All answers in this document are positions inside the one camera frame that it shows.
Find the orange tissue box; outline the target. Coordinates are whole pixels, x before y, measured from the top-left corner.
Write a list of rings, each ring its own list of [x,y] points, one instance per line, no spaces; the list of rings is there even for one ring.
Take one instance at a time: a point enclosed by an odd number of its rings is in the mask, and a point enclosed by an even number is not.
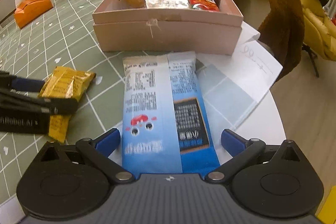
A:
[[[51,0],[15,0],[15,22],[22,29],[53,6]]]

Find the pink cardboard box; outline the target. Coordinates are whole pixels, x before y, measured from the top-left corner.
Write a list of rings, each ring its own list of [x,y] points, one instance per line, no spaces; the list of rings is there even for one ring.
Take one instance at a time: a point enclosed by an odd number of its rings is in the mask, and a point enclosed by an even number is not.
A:
[[[195,51],[231,55],[243,22],[243,15],[232,0],[220,0],[218,11],[133,9],[126,0],[104,0],[92,17],[104,52]]]

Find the clear cracker pack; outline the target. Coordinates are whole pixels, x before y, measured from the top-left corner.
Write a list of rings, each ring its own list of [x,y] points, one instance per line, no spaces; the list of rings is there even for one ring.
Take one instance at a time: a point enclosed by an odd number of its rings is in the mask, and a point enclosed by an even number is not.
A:
[[[148,9],[189,9],[189,0],[145,0]]]

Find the blue white snack bag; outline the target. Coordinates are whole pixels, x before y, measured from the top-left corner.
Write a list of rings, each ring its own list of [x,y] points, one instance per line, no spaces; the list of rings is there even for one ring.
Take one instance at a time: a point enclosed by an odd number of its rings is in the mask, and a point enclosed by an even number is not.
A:
[[[122,166],[144,173],[198,173],[220,166],[194,52],[123,59]]]

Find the green grid tablecloth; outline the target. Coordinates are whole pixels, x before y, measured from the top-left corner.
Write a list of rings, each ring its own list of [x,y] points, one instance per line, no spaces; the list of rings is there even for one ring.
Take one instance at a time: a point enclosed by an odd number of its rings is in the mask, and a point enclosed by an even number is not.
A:
[[[25,28],[1,28],[1,68],[19,77],[46,80],[58,66],[96,74],[72,116],[66,143],[121,128],[127,52],[103,52],[93,11],[103,0],[54,0],[54,7]]]

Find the white paper sheet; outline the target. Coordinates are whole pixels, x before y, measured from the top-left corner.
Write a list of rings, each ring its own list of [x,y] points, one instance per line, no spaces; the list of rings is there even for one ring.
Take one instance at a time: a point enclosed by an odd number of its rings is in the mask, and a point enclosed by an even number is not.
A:
[[[210,128],[217,135],[230,128],[242,135],[283,138],[280,114],[270,93],[282,66],[259,43],[258,31],[247,23],[241,26],[232,55],[197,54]]]

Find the yellow chair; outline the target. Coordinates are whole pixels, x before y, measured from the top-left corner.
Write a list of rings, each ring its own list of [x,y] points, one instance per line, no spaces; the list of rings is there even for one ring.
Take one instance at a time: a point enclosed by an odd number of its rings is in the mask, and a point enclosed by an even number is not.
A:
[[[316,77],[319,77],[315,58],[335,61],[335,24],[324,11],[329,0],[300,0],[305,33],[302,50],[307,52]]]

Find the yellow snack packet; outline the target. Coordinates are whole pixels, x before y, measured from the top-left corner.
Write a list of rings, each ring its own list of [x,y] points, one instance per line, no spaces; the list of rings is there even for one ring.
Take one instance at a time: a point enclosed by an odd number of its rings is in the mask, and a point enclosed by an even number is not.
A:
[[[96,73],[77,71],[68,67],[56,67],[43,85],[38,97],[48,98],[74,98],[80,101],[84,92],[88,89]],[[64,143],[68,130],[70,115],[53,115],[50,118],[49,137]]]

